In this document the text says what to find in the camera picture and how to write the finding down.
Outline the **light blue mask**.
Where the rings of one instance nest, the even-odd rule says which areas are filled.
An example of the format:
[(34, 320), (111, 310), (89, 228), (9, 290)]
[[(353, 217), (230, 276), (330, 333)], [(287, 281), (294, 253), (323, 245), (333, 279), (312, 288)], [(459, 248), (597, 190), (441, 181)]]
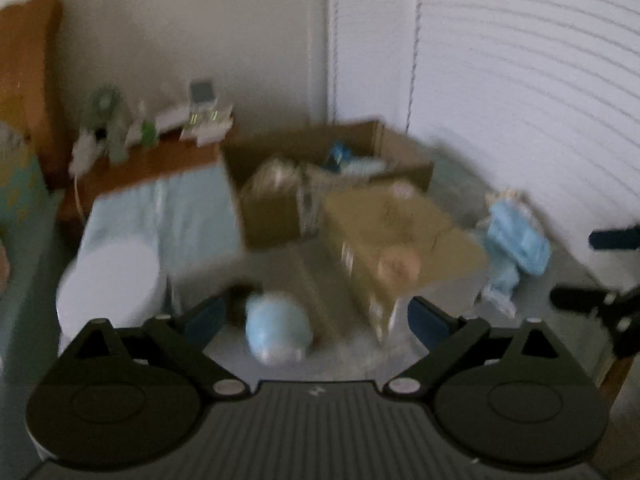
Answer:
[(512, 301), (520, 284), (520, 272), (516, 263), (494, 242), (484, 238), (483, 247), (489, 262), (488, 282), (480, 298), (490, 302), (508, 318), (515, 318), (518, 308)]

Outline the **clear jar white lid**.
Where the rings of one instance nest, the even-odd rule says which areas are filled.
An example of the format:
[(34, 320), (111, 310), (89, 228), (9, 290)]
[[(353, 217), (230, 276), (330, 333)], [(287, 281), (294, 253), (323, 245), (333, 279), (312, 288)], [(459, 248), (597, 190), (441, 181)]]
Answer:
[(78, 255), (58, 283), (55, 299), (64, 351), (85, 325), (105, 318), (137, 327), (171, 310), (168, 275), (157, 251), (137, 237), (113, 240)]

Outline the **cream drawstring pouch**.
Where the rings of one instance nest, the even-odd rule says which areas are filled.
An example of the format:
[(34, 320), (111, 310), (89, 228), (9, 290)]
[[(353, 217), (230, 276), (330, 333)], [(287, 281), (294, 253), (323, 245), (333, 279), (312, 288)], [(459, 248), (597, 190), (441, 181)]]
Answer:
[(294, 160), (271, 157), (263, 162), (242, 187), (242, 195), (267, 198), (293, 195), (303, 185), (304, 170)]

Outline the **grey checked blanket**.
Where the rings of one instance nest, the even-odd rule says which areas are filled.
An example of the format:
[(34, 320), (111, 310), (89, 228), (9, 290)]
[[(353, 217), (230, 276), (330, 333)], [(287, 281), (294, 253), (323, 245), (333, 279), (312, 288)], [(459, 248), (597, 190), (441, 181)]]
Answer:
[[(352, 289), (334, 257), (318, 238), (262, 252), (239, 252), (185, 270), (174, 291), (182, 310), (195, 307), (236, 282), (256, 283), (271, 292), (283, 290), (307, 310), (318, 338), (302, 362), (265, 366), (250, 354), (242, 330), (224, 328), (206, 347), (210, 356), (230, 372), (256, 386), (267, 380), (390, 379), (422, 356), (425, 349), (406, 326), (399, 325), (380, 344), (360, 312)], [(516, 327), (526, 318), (542, 318), (593, 379), (600, 379), (611, 356), (608, 336), (593, 318), (552, 310), (548, 293), (557, 282), (592, 285), (582, 266), (563, 248), (554, 248), (546, 274), (523, 278), (514, 292), (516, 315), (509, 318), (490, 301), (480, 300), (472, 313), (497, 327)]]

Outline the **blue round plush toy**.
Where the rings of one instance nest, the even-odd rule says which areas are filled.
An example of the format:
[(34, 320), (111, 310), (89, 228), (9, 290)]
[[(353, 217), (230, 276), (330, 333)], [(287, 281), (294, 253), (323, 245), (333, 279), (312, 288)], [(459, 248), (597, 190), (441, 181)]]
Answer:
[(302, 362), (314, 342), (306, 310), (288, 292), (250, 295), (245, 305), (245, 337), (265, 366)]

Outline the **yellow blue packaging bag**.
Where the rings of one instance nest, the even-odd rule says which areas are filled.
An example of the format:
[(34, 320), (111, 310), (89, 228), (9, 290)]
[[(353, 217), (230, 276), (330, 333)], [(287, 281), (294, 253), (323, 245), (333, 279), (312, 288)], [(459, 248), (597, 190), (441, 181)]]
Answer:
[(1, 123), (1, 234), (32, 216), (48, 199), (38, 158), (8, 122)]

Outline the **white cloth with beige knot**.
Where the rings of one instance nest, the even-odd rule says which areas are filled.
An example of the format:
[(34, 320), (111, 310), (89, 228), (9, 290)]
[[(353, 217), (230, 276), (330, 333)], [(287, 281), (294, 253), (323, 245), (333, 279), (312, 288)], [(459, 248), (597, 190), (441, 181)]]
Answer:
[(519, 230), (536, 226), (532, 208), (520, 190), (507, 188), (501, 192), (488, 192), (485, 204), (487, 214), (476, 222), (479, 229), (489, 230), (496, 226), (505, 230)]

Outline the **blue patterned sachet bag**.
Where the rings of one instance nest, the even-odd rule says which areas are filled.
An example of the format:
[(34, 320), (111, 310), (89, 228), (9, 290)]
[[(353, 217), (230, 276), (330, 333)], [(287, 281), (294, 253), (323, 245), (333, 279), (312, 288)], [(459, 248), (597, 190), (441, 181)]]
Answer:
[(341, 164), (340, 174), (354, 178), (370, 178), (385, 174), (387, 162), (375, 157), (357, 157)]

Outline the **white wifi router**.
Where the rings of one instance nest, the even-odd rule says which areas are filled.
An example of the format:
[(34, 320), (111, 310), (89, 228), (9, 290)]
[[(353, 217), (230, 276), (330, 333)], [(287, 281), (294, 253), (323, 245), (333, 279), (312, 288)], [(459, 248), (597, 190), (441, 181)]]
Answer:
[(158, 143), (160, 142), (160, 137), (163, 134), (175, 129), (182, 129), (188, 122), (189, 115), (190, 107), (188, 104), (171, 106), (166, 108), (166, 110), (161, 110), (155, 115), (152, 115), (146, 107), (145, 102), (140, 102), (137, 108), (137, 113), (134, 115), (134, 122), (131, 124), (127, 132), (126, 145), (134, 146), (140, 144), (140, 125), (144, 120), (154, 122)]

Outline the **blue tassel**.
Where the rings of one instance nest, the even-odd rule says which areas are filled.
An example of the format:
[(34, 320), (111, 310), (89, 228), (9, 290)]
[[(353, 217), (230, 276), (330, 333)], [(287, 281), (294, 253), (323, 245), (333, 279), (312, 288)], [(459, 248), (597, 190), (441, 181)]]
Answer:
[(329, 149), (323, 168), (334, 172), (334, 174), (339, 174), (351, 158), (352, 152), (348, 146), (342, 142), (334, 142)]

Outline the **white louvered door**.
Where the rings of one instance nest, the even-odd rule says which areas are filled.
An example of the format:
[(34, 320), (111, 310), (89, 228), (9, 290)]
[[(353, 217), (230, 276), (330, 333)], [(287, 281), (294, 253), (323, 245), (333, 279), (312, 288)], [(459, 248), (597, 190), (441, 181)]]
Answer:
[(639, 220), (639, 0), (329, 0), (329, 110), (378, 117), (524, 191), (601, 282), (597, 229)]

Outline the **green small bottle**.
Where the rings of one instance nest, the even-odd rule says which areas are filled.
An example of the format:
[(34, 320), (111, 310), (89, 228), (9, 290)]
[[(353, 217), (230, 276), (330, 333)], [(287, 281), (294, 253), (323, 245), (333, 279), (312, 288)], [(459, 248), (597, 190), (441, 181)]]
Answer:
[(144, 120), (140, 125), (140, 132), (140, 144), (144, 148), (154, 148), (154, 146), (157, 144), (157, 132), (154, 122)]

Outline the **blue face mask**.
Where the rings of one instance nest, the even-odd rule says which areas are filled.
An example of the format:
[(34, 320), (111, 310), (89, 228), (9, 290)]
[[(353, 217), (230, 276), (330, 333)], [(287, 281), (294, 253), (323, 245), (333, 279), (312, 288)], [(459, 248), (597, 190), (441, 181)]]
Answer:
[(551, 247), (540, 222), (519, 230), (505, 230), (492, 226), (487, 235), (526, 274), (541, 276), (546, 272), (551, 257)]

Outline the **open brown cardboard box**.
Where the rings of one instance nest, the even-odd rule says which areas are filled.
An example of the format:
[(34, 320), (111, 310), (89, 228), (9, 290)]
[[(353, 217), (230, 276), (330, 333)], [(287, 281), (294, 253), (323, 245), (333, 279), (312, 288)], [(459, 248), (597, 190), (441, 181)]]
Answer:
[[(348, 146), (354, 158), (385, 160), (386, 173), (354, 178), (325, 170), (323, 164), (334, 142)], [(316, 234), (319, 209), (326, 193), (399, 178), (408, 179), (425, 191), (430, 186), (435, 166), (423, 144), (378, 120), (296, 131), (238, 134), (224, 141), (221, 153), (234, 189), (243, 242), (249, 250), (273, 248)], [(303, 185), (293, 195), (243, 196), (244, 184), (271, 157), (291, 159), (302, 166)]]

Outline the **wooden nightstand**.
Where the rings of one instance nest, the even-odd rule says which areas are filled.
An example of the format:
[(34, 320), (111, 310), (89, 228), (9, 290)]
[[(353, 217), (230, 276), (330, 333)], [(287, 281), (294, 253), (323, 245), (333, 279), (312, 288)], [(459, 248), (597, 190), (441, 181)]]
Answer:
[(221, 143), (198, 146), (194, 140), (181, 140), (179, 130), (160, 137), (155, 148), (135, 145), (126, 162), (112, 166), (106, 157), (97, 160), (88, 174), (66, 188), (58, 208), (58, 220), (79, 221), (90, 214), (93, 202), (101, 195), (130, 188), (144, 181), (213, 164), (221, 152)]

